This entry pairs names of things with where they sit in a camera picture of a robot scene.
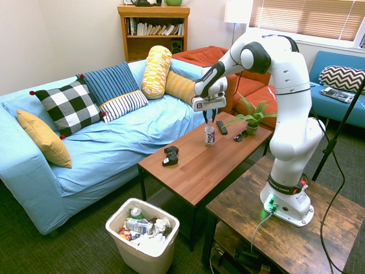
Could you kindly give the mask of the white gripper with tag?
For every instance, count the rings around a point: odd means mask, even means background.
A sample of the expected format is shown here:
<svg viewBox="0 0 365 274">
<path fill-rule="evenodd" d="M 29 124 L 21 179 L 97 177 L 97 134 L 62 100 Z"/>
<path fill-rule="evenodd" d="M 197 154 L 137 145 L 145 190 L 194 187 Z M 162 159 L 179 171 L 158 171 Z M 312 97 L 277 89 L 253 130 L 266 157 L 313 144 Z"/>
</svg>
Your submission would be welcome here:
<svg viewBox="0 0 365 274">
<path fill-rule="evenodd" d="M 212 122 L 214 122 L 218 108 L 226 106 L 225 93 L 220 92 L 216 95 L 201 98 L 196 96 L 192 98 L 192 107 L 194 111 L 202 111 L 205 123 L 208 123 L 207 110 L 212 110 Z"/>
</svg>

